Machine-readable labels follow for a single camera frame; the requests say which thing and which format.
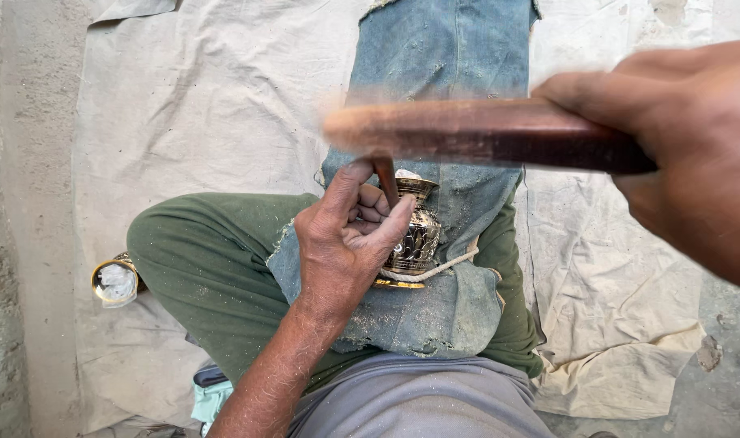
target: white rope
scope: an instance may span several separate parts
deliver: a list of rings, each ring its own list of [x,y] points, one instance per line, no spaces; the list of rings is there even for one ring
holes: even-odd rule
[[[423,274],[418,274],[418,275],[396,274],[394,272],[389,272],[389,271],[387,271],[387,270],[385,270],[385,269],[382,268],[381,269],[381,275],[383,275],[385,277],[388,277],[388,278],[391,278],[392,280],[407,281],[407,282],[410,282],[410,283],[415,283],[417,281],[426,280],[426,279],[432,277],[435,274],[439,274],[439,273],[441,273],[441,272],[449,269],[450,267],[452,267],[452,266],[454,266],[454,265],[456,265],[456,264],[458,264],[460,262],[463,262],[463,261],[471,258],[472,256],[475,256],[476,254],[478,254],[478,248],[472,250],[470,253],[466,253],[464,255],[460,255],[459,257],[456,257],[454,260],[448,261],[448,262],[446,262],[446,263],[444,263],[444,264],[442,264],[440,266],[437,266],[437,267],[435,267],[435,268],[433,268],[433,269],[431,269],[431,270],[429,270],[429,271],[427,271],[427,272],[425,272]]]

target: finger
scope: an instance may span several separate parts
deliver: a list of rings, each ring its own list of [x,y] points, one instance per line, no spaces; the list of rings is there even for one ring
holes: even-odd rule
[[[680,80],[705,68],[702,52],[692,50],[652,50],[629,55],[614,72],[659,80]]]
[[[321,199],[323,220],[343,227],[348,212],[357,203],[359,186],[370,178],[372,166],[365,160],[357,160],[341,167]]]
[[[385,214],[389,214],[389,204],[386,202],[386,197],[383,195],[383,190],[375,187],[375,185],[362,184],[359,187],[359,205],[371,206],[374,208],[386,207]]]
[[[621,73],[561,73],[533,91],[593,122],[636,135],[643,116],[671,93],[664,81]]]
[[[411,223],[415,206],[416,198],[413,195],[404,195],[400,198],[400,202],[389,213],[389,217],[381,222],[378,229],[365,236],[368,239],[367,244],[375,248],[377,254],[385,256],[403,238]]]
[[[627,198],[629,214],[653,234],[667,239],[670,233],[665,224],[659,177],[658,173],[614,176],[613,181]]]
[[[359,210],[359,217],[361,217],[364,221],[383,222],[383,220],[385,219],[385,216],[383,214],[380,214],[375,208],[359,205],[357,206],[357,209]]]
[[[380,227],[381,224],[378,222],[367,222],[367,221],[354,221],[346,225],[346,228],[353,228],[360,232],[362,235],[367,235]]]

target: person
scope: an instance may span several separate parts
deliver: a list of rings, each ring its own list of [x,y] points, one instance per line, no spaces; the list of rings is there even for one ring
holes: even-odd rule
[[[634,135],[659,170],[614,177],[630,214],[740,285],[740,41],[638,53],[609,73],[555,75],[532,95]],[[371,174],[349,164],[318,200],[182,196],[131,225],[131,258],[165,308],[218,363],[250,363],[230,374],[237,385],[209,436],[551,436],[525,374],[490,357],[330,351],[413,211],[407,196],[390,210]],[[501,216],[492,226],[507,225]],[[264,260],[292,217],[301,293],[289,306]]]

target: gold rim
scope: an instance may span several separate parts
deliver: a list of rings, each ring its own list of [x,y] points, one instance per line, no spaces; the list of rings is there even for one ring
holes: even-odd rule
[[[424,283],[406,283],[404,281],[388,280],[386,278],[376,278],[373,283],[390,288],[421,289],[424,287]]]
[[[123,298],[123,299],[107,299],[107,298],[102,297],[100,293],[97,291],[97,286],[94,284],[94,278],[97,276],[97,271],[104,268],[108,264],[122,264],[124,266],[127,266],[129,269],[131,269],[131,271],[135,273],[135,288],[133,290],[137,292],[137,287],[138,287],[138,284],[140,283],[140,279],[137,277],[137,271],[135,271],[135,267],[130,263],[124,262],[123,260],[116,260],[116,259],[105,260],[104,262],[102,262],[101,264],[98,264],[97,267],[94,268],[94,271],[92,271],[91,273],[91,279],[90,279],[91,280],[91,290],[94,292],[94,294],[99,299],[101,299],[102,301],[107,301],[108,303],[121,303],[122,301],[128,300],[129,297]]]

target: leg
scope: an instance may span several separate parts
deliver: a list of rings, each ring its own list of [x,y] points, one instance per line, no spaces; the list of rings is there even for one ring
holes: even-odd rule
[[[289,309],[265,261],[281,228],[316,200],[311,194],[185,195],[142,212],[129,227],[127,246],[141,277],[233,384]],[[306,391],[377,352],[330,350]]]
[[[516,246],[516,229],[513,226],[515,193],[514,190],[508,196],[495,221],[478,239],[481,252],[473,262],[476,266],[490,267],[500,273],[502,280],[497,284],[497,293],[506,302],[494,337],[478,355],[520,369],[533,378],[543,371],[543,362],[532,353],[532,348],[538,344],[538,334],[532,314],[524,305],[523,274],[518,264],[519,248]]]

